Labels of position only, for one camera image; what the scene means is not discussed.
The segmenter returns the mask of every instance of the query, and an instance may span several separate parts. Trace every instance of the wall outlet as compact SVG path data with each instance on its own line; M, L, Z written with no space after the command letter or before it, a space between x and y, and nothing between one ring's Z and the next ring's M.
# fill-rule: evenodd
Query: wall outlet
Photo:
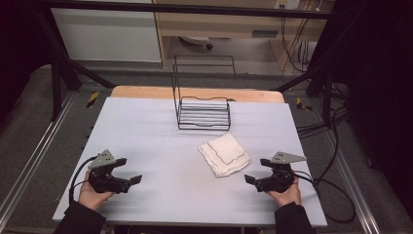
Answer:
M288 0L277 0L274 9L286 9L287 4Z
M300 4L300 0L288 0L285 8L288 10L297 10L298 4Z

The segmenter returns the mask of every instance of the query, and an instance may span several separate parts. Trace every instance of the wire basket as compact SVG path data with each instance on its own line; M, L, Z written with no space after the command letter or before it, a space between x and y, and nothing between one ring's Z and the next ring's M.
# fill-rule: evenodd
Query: wire basket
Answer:
M179 58L186 58L197 62L178 63ZM202 59L228 59L228 64L222 63L199 63ZM191 77L194 75L182 73L182 67L208 67L208 68L225 68L231 70L235 75L234 60L232 57L188 57L175 56L173 74L171 75L173 99L175 103L176 120L180 130L216 130L228 131L231 127L230 104L226 97L208 97L200 98L195 96L183 96L181 94L179 77Z

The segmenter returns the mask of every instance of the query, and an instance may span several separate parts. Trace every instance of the white table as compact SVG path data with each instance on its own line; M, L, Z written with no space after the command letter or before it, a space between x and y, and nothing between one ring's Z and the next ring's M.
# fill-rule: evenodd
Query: white table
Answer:
M244 175L270 176L271 169L261 166L259 160L270 159L277 151L304 156L289 107L260 102L230 105L229 132L249 153L250 164L240 172L216 178L198 146L226 132L178 130L173 99L109 97L78 167L109 149L115 158L128 159L125 166L114 170L114 176L143 178L129 193L112 197L99 212L108 222L119 224L274 225L276 203L245 183ZM309 173L306 162L291 166ZM86 167L77 181L82 181L85 171ZM68 186L53 220L62 220L68 207ZM301 180L300 189L312 225L326 226L312 185Z

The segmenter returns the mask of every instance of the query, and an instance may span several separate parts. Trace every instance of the black cable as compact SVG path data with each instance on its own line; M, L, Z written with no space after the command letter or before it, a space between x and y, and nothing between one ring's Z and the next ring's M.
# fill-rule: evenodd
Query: black cable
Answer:
M322 172L321 176L318 178L318 180L322 180L325 176L325 174L328 172L328 170L331 168L331 166L333 165L335 159L337 158L337 152L338 152L338 134L337 134L337 129L335 126L335 116L337 114L337 112L342 109L345 108L344 106L338 108L336 111L334 111L333 114L333 123L332 123L332 128L333 128L333 133L334 133L334 137L336 139L335 145L334 145L334 154L333 157L331 158L330 162L328 163L327 167L325 168L324 172Z
M298 62L301 62L301 48L303 47L303 42L300 42L300 45L298 46Z
M86 160L86 161L79 167L79 169L78 169L78 171L76 172L75 176L72 178L72 183L71 183L70 188L69 188L69 204L71 204L71 203L74 201L74 199L73 199L73 193L74 193L74 191L75 191L75 187L76 187L77 185L79 185L80 183L83 183L83 182L84 182L84 181L83 181L83 182L80 182L80 183L78 183L78 184L75 185L77 176L79 175L80 171L82 171L82 169L85 167L85 165L86 165L87 163L89 163L90 161L93 161L95 158L97 158L97 156L94 156L94 157Z
M330 121L332 122L333 121L333 118L335 118L335 122L337 122L338 124L336 124L336 126L338 126L341 122L339 122L339 121L341 121L344 117L346 117L348 115L348 112L347 112L347 110L345 110L345 111L341 111L341 112L337 112L336 113L336 116L333 116L333 117L330 117ZM321 128L325 128L326 127L326 125L325 125L325 123L324 122L320 122L320 123L317 123L317 124L313 124L313 125L309 125L309 126L301 126L301 127L297 127L297 133L299 134L299 136L300 136L300 139L303 139L303 138L306 138L306 137L311 137L311 136L314 136L314 135L316 135L316 134L320 134L320 133L323 133L323 132L325 132L325 131L329 131L330 129L326 129L326 130L322 130L322 131L320 131L320 132L317 132L317 133L315 133L315 134L312 134L312 135L310 135L310 136L305 136L305 135L307 135L307 134L309 134L309 133L311 133L311 132L313 132L313 131L315 131L315 130L318 130L318 129L321 129Z
M355 205L355 202L353 202L352 198L350 197L350 195L349 195L346 191L344 191L343 189L341 189L341 188L340 188L339 186L337 186L335 183L333 183L333 182L331 182L331 181L329 181L329 180L327 180L327 179L324 179L324 178L315 178L315 179L314 179L314 182L316 183L317 187L319 186L319 183L320 183L320 182L325 182L325 183L333 186L334 188L336 188L337 190L339 190L341 193L344 194L344 196L349 200L349 202L350 202L350 204L351 204L351 206L352 206L352 215L351 215L351 217L348 218L348 219L340 220L340 219L334 218L334 217L332 217L331 215L329 215L329 214L327 214L326 212L324 212L324 214L325 214L325 216L326 216L327 218L329 218L329 219L331 219L331 220L333 220L333 221L335 221L335 222L339 222L339 223L349 223L349 222L352 222L352 221L355 219L355 217L356 217L356 205Z
M308 69L308 67L309 67L309 64L310 64L310 61L309 61L309 46L310 46L310 42L305 42L304 43L304 45L305 45L305 49L304 49L304 52L305 52L305 64L306 64L306 69Z
M304 53L303 53L303 57L301 59L301 70L304 70L304 57L305 57L305 55L306 55L306 49L305 49L305 43L304 43Z
M334 83L334 86L331 89L332 91L335 91L335 93L332 93L332 97L339 103L344 105L344 102L346 102L349 99L349 88L347 87L346 94L344 94L340 88L338 87L337 83Z
M82 182L78 182L78 183L76 183L75 186L73 186L73 187L77 187L79 184L82 184L82 183L87 182L87 181L88 181L88 180L84 180L84 181L82 181Z
M282 18L282 46L283 46L283 48L284 48L284 50L285 50L285 52L286 52L286 54L287 54L289 63L291 64L291 66L292 66L295 70L300 71L300 72L305 72L305 71L301 70L300 68L298 68L298 67L295 65L294 58L293 58L292 55L289 53L288 46L286 45L286 41L285 41L285 37L284 37L284 32L285 32L285 18Z
M344 112L341 112L341 113L343 113L343 114L340 117L336 117L334 120L331 118L332 121L337 123L337 124L335 124L335 126L338 126L341 123L341 121L345 117L348 116L347 111L344 111ZM314 126L312 128L308 128L308 129L304 129L304 130L299 130L299 131L297 131L297 133L299 134L300 139L304 139L304 138L312 137L312 136L315 136L315 135L318 135L318 134L321 134L321 133L324 133L324 132L327 132L327 131L331 130L331 129L323 129L321 131L318 131L318 132L315 132L315 133L311 134L311 132L314 132L315 130L320 129L320 128L326 128L325 123L321 122L321 125Z
M331 185L331 186L333 186L334 188L336 188L338 191L340 191L341 193L343 193L343 195L349 200L350 205L352 206L352 215L350 216L350 218L347 218L347 219L337 219L337 218L335 218L335 217L332 217L330 214L324 212L324 214L325 214L325 216L326 216L327 218L329 218L329 219L331 219L331 220L333 220L333 221L335 221L335 222L338 222L338 223L349 223L349 222L353 221L353 220L356 218L356 205L355 205L355 203L353 202L353 200L352 200L352 198L350 197L350 195L349 195L346 191L344 191L344 190L341 189L339 186L337 186L335 183L333 183L333 182L331 182L331 181L329 181L329 180L327 180L327 179L324 179L324 178L316 178L316 179L313 179L309 174L307 174L307 173L305 173L305 172L300 172L300 171L294 171L294 172L295 172L295 173L304 174L304 175L308 176L308 177L304 177L304 176L301 176L301 175L298 175L298 174L294 174L294 176L297 176L297 177L299 177L299 178L301 178L301 179L304 179L304 180L310 182L310 183L313 185L313 187L315 188L316 193L317 193L317 195L319 196L319 198L320 198L321 200L322 200L322 197L321 197L321 193L320 193L320 191L319 191L319 183L320 183L321 181L322 181L322 182L325 182L325 183L327 183L327 184L329 184L329 185Z

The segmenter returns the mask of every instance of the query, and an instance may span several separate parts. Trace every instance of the aluminum rail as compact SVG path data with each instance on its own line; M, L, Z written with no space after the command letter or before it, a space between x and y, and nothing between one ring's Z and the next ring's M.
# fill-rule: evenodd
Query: aluminum rail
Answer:
M24 169L21 171L19 178L16 180L3 204L0 206L0 233L6 227L6 224L15 210L18 202L23 195L28 183L33 178L34 173L39 167L44 155L46 154L50 144L60 128L66 114L68 113L73 99L76 97L76 92L71 92L65 99L62 105L62 111L54 122L49 125L49 128L43 134L36 149L33 151L30 159L26 163Z
M319 106L318 101L313 101L311 99L312 106L316 111L319 119L322 119L322 107ZM331 151L334 151L336 138L331 131L324 132L328 140L328 144L330 146ZM343 182L347 188L347 191L355 203L356 211L358 215L358 219L364 229L366 234L380 234L379 226L376 222L376 219L373 216L373 213L370 211L368 204L362 194L362 191L356 181L355 176L353 175L352 170L350 169L348 163L346 162L346 157L344 156L343 152L338 148L337 158L336 158L337 169L343 179Z

